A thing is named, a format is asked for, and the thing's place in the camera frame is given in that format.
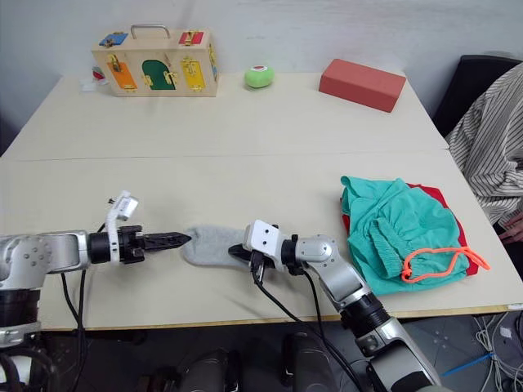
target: green towel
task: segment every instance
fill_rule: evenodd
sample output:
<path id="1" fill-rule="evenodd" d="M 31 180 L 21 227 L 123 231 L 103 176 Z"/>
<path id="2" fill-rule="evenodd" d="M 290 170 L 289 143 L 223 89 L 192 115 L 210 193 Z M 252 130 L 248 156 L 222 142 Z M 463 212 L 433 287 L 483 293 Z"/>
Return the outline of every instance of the green towel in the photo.
<path id="1" fill-rule="evenodd" d="M 402 180 L 375 181 L 342 177 L 342 210 L 351 217 L 349 250 L 355 267 L 378 295 L 413 292 L 455 282 L 466 275 L 468 259 L 460 255 L 443 278 L 418 283 L 401 280 L 405 257 L 429 247 L 461 247 L 453 213 L 419 188 Z M 452 252 L 423 253 L 411 260 L 412 276 L 449 268 Z"/>

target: striped shirt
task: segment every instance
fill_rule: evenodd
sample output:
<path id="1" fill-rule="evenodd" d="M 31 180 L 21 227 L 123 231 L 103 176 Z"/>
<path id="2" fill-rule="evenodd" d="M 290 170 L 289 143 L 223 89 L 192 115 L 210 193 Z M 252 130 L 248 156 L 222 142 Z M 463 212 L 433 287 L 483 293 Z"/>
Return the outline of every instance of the striped shirt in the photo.
<path id="1" fill-rule="evenodd" d="M 523 211 L 523 64 L 480 96 L 446 137 L 490 223 Z"/>

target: green ball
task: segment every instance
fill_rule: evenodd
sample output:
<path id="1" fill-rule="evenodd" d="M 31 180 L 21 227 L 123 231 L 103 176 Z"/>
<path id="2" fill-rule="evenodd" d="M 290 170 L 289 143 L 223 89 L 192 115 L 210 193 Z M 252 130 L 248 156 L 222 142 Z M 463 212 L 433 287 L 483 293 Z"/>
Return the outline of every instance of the green ball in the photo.
<path id="1" fill-rule="evenodd" d="M 252 67 L 245 73 L 245 84 L 249 87 L 260 88 L 269 86 L 275 78 L 275 71 L 265 65 Z"/>

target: small red object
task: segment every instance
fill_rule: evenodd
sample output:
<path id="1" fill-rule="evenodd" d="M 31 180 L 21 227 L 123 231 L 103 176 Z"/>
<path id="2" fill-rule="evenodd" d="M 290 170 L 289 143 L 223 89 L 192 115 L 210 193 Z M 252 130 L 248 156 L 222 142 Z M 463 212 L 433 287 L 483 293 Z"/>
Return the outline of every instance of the small red object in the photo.
<path id="1" fill-rule="evenodd" d="M 344 60 L 333 60 L 321 75 L 320 91 L 391 112 L 405 77 Z"/>
<path id="2" fill-rule="evenodd" d="M 105 79 L 105 76 L 103 74 L 96 71 L 92 71 L 92 76 L 94 76 L 96 80 Z"/>
<path id="3" fill-rule="evenodd" d="M 179 44 L 181 44 L 181 45 L 186 44 L 186 39 L 187 39 L 188 33 L 189 33 L 188 31 L 185 31 L 184 33 L 181 34 L 180 41 L 178 41 Z M 191 45 L 197 45 L 197 44 L 202 43 L 202 39 L 203 39 L 203 31 L 195 31 L 193 34 L 193 39 L 190 40 L 190 43 L 191 43 Z"/>

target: red cloth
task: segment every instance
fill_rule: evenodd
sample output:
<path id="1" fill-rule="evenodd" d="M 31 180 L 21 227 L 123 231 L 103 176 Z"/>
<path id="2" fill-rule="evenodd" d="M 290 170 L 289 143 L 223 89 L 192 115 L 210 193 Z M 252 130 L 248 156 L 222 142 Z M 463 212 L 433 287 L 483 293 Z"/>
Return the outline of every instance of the red cloth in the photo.
<path id="1" fill-rule="evenodd" d="M 431 188 L 430 186 L 424 186 L 421 184 L 407 184 L 410 188 L 420 188 L 423 192 L 428 194 L 429 196 L 435 198 L 438 202 L 441 203 L 441 205 L 444 208 L 449 208 L 449 205 L 445 201 L 445 198 L 443 197 L 443 194 L 440 192 L 437 188 Z M 345 229 L 347 233 L 349 232 L 349 227 L 351 226 L 351 218 L 345 214 L 342 215 L 343 224 L 345 225 Z M 467 239 L 465 238 L 465 232 L 463 231 L 463 227 L 461 226 L 461 223 L 459 223 L 459 220 L 456 219 L 456 223 L 459 227 L 459 238 L 458 242 L 462 247 L 467 246 Z M 475 275 L 477 274 L 478 265 L 476 263 L 471 262 L 470 259 L 468 259 L 468 268 L 467 268 L 467 275 Z"/>

